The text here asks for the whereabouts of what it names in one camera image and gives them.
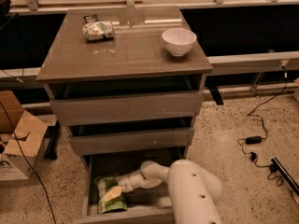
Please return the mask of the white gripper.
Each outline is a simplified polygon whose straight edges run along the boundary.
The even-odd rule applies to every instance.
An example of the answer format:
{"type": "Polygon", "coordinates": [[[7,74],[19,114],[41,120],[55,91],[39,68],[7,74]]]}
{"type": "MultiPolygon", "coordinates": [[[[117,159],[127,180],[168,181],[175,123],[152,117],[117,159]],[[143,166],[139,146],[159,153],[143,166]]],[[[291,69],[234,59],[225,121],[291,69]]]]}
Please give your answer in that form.
{"type": "Polygon", "coordinates": [[[101,198],[102,203],[107,203],[121,195],[122,192],[128,193],[135,189],[144,189],[149,181],[142,175],[140,170],[121,175],[116,178],[118,186],[109,189],[101,198]]]}

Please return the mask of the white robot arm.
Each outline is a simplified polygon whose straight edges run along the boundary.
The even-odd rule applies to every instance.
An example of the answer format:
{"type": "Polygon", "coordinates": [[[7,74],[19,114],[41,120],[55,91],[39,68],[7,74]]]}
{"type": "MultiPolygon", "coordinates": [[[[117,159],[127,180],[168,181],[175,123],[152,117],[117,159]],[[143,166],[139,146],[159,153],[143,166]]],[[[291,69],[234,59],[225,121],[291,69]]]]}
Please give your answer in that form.
{"type": "Polygon", "coordinates": [[[215,204],[221,199],[223,187],[220,180],[193,161],[174,161],[170,167],[155,161],[144,161],[137,171],[112,177],[115,184],[108,186],[101,178],[99,212],[123,193],[135,189],[151,189],[162,182],[167,185],[176,224],[222,224],[215,204]]]}

